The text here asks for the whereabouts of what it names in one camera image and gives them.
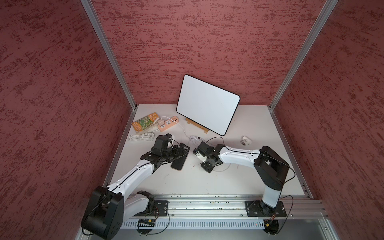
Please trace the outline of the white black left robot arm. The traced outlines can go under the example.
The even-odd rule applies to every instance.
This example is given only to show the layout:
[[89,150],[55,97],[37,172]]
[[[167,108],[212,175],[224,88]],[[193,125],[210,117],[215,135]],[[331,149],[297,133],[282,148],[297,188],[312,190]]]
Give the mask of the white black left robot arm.
[[113,239],[120,230],[124,219],[135,215],[168,215],[165,208],[156,204],[152,194],[133,191],[155,171],[166,164],[183,165],[190,147],[179,143],[172,135],[159,135],[151,150],[143,154],[139,162],[123,177],[107,187],[93,190],[81,221],[85,236],[96,235],[104,240]]

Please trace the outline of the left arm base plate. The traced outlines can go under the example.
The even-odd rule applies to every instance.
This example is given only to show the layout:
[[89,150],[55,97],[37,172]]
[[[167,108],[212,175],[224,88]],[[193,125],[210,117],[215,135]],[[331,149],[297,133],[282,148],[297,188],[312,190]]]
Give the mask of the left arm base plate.
[[166,217],[168,215],[168,201],[152,201],[144,212],[138,213],[135,217]]

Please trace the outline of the small white phone holder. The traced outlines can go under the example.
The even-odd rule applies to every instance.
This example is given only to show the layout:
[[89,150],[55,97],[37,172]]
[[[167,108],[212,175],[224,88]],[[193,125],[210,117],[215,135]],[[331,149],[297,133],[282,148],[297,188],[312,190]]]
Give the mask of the small white phone holder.
[[241,140],[241,144],[242,144],[243,146],[249,146],[249,145],[252,144],[252,140],[249,139],[249,138],[246,137],[246,136],[243,136],[243,137],[242,137],[242,140]]

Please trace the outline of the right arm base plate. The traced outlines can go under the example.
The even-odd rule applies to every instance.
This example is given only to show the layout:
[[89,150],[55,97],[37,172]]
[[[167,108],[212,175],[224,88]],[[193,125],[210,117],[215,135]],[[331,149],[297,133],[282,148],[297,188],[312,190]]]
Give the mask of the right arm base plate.
[[277,206],[272,208],[263,203],[262,200],[245,201],[248,217],[286,217],[287,212],[283,202],[278,201]]

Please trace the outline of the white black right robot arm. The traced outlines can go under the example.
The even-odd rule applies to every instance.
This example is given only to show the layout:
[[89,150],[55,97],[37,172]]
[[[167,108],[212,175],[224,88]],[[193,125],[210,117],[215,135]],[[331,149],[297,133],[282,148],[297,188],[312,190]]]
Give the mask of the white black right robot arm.
[[216,166],[222,164],[254,168],[265,184],[259,206],[266,215],[272,215],[276,210],[288,172],[292,169],[268,146],[263,146],[260,150],[240,150],[224,144],[213,147],[203,142],[193,150],[193,154],[202,161],[201,167],[207,173],[211,173]]

